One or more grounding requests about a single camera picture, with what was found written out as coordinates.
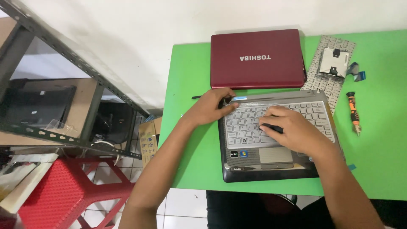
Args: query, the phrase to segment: chair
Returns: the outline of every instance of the chair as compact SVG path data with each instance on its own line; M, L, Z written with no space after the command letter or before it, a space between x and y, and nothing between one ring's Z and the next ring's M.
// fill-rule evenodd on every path
M126 203L135 183L113 165L112 158L57 159L47 174L19 209L26 229L66 229L77 219L83 229L91 229L81 216L94 202L120 198L95 229L112 229L112 218ZM106 162L122 181L113 184L94 184L87 175L99 163ZM89 164L84 172L83 164Z

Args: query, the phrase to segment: cardboard box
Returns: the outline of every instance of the cardboard box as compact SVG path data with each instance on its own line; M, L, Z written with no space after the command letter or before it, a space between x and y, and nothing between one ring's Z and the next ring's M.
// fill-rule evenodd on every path
M154 157L158 150L161 120L162 118L154 119L138 126L143 167L146 167L148 162Z

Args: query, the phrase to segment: hand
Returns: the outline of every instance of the hand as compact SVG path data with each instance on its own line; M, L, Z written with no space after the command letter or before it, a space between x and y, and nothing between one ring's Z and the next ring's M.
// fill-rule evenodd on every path
M182 116L194 127L211 123L234 111L239 104L234 103L218 109L223 98L233 97L236 94L230 88L218 88L207 91L198 101Z
M335 145L299 112L284 106L271 106L264 117L259 118L259 125L268 123L283 128L280 134L266 126L259 126L267 135L279 144L296 152L317 156Z

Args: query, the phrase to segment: laptop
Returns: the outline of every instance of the laptop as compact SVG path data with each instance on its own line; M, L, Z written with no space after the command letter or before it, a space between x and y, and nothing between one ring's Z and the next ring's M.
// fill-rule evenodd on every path
M69 114L76 86L53 90L23 91L9 93L5 121L46 128L53 120L65 123Z
M323 91L237 96L220 107L235 102L240 106L218 120L223 180L227 183L318 177L312 158L281 146L258 128L258 118L273 105L301 113L342 152Z
M210 86L301 88L306 72L297 29L213 35Z

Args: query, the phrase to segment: silver laptop keyboard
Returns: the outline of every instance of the silver laptop keyboard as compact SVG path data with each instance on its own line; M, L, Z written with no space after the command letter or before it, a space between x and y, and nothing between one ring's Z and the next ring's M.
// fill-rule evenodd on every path
M319 131L335 142L332 128L322 101L280 104L301 113ZM265 115L269 106L237 108L225 117L228 149L271 147L276 141L259 130L258 119Z

